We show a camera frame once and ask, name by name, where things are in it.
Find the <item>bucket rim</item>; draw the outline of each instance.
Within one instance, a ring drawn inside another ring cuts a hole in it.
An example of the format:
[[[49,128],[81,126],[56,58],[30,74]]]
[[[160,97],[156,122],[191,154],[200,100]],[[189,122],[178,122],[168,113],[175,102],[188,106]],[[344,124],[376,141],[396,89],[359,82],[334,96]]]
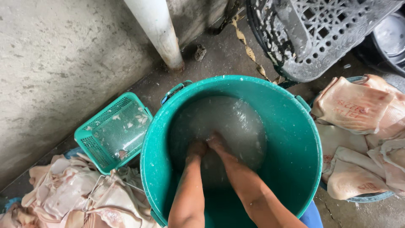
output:
[[[147,180],[145,177],[145,169],[143,168],[143,160],[145,159],[145,148],[147,148],[148,146],[148,142],[149,142],[149,134],[151,134],[152,130],[155,128],[156,125],[159,125],[159,118],[166,114],[165,112],[167,112],[167,109],[169,107],[172,108],[172,112],[177,112],[178,108],[181,107],[181,105],[183,103],[178,103],[175,104],[175,101],[180,97],[183,96],[185,93],[193,93],[193,91],[197,91],[195,90],[195,88],[200,87],[203,84],[211,84],[211,83],[215,83],[217,81],[235,81],[235,80],[239,80],[239,81],[247,81],[247,82],[253,82],[259,85],[263,85],[266,86],[267,88],[270,88],[272,90],[275,90],[279,93],[281,93],[283,96],[287,97],[288,99],[290,99],[295,105],[296,107],[300,110],[300,112],[305,116],[307,122],[309,123],[312,132],[315,136],[315,142],[317,145],[317,149],[318,149],[318,170],[317,170],[317,174],[316,174],[316,178],[314,180],[314,183],[312,184],[312,193],[308,196],[308,198],[305,201],[305,204],[301,207],[301,209],[298,211],[297,214],[295,214],[295,216],[297,218],[300,218],[302,216],[302,214],[305,212],[305,210],[307,209],[307,207],[309,206],[309,204],[311,203],[312,199],[315,196],[316,190],[318,188],[319,185],[319,181],[321,179],[321,172],[322,172],[322,147],[321,147],[321,140],[319,137],[319,133],[318,130],[316,128],[315,122],[313,121],[310,112],[307,111],[305,109],[305,107],[298,101],[298,99],[296,99],[296,97],[288,92],[286,89],[273,84],[267,80],[261,79],[261,78],[257,78],[257,77],[251,77],[251,76],[245,76],[245,75],[219,75],[219,76],[215,76],[215,77],[210,77],[207,79],[203,79],[197,82],[194,82],[190,85],[188,85],[186,88],[187,89],[181,89],[179,92],[177,92],[176,94],[174,94],[170,99],[168,99],[163,105],[162,107],[160,107],[160,109],[157,111],[156,115],[154,116],[152,122],[149,125],[149,128],[146,132],[145,135],[145,139],[143,142],[143,147],[142,147],[142,152],[141,152],[141,161],[140,161],[140,173],[141,173],[141,180],[142,180],[142,185],[143,188],[145,190],[145,194],[146,197],[151,205],[151,209],[154,210],[157,208],[153,198],[151,197],[150,191],[149,191],[149,186],[147,185]],[[157,213],[157,211],[155,211],[156,216],[165,224],[167,225],[167,220],[165,218],[163,218],[162,214],[159,212]]]

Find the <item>white pipe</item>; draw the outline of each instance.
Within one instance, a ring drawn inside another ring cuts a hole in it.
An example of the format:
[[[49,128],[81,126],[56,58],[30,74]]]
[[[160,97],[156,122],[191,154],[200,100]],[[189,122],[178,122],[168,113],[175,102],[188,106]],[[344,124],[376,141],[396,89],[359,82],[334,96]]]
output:
[[[165,0],[124,0],[171,71],[184,69]]]

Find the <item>concrete floor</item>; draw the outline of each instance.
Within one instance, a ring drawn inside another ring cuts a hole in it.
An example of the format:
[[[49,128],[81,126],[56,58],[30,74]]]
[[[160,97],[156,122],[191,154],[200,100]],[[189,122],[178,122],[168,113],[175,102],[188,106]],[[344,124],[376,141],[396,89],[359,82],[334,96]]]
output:
[[[262,64],[270,79],[278,77],[269,59],[264,57],[263,51],[257,44],[246,19],[238,22],[238,26],[244,32],[248,44],[253,49],[257,62]],[[203,44],[207,54],[201,62],[193,59],[197,44]],[[170,74],[164,71],[164,67],[158,66],[141,81],[132,85],[128,91],[138,95],[152,114],[160,108],[160,99],[172,87],[184,80],[199,81],[208,77],[226,74],[248,75],[261,77],[256,71],[255,64],[248,58],[245,49],[237,39],[235,29],[227,26],[224,31],[212,36],[201,34],[191,42],[184,50],[185,71],[179,74]],[[344,69],[343,66],[351,64],[352,67]],[[331,67],[319,79],[298,84],[288,88],[292,94],[302,96],[306,101],[312,99],[323,89],[332,77],[352,77],[364,73],[375,73],[373,69],[364,66],[351,53],[348,53],[333,67]],[[47,164],[55,154],[62,154],[70,148],[76,147],[72,137],[60,144],[52,152],[42,158],[38,165]],[[1,195],[9,198],[22,196],[29,192],[32,187],[28,183],[29,176],[23,174],[13,184],[6,188]],[[314,201],[321,214],[325,228],[405,228],[405,198],[392,196],[388,199],[373,203],[355,204],[344,200],[332,199],[325,190],[318,188]]]

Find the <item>teal plastic basket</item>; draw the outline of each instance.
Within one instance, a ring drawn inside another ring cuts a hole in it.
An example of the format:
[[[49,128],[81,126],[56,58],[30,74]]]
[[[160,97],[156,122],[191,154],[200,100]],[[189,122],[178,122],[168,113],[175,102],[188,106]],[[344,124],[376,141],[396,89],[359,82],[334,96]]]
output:
[[[75,131],[75,140],[101,173],[122,167],[142,150],[152,114],[126,92]]]

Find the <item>hand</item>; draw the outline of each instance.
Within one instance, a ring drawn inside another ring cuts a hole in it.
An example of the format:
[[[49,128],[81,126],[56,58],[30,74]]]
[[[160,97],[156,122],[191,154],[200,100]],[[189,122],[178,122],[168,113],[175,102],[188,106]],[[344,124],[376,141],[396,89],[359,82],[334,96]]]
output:
[[[202,159],[207,153],[208,146],[204,141],[193,141],[188,146],[186,162],[198,158]]]
[[[228,147],[226,144],[226,140],[224,137],[219,133],[218,131],[214,130],[214,132],[211,134],[209,139],[207,140],[208,146],[215,150],[217,153],[218,151],[224,151]]]

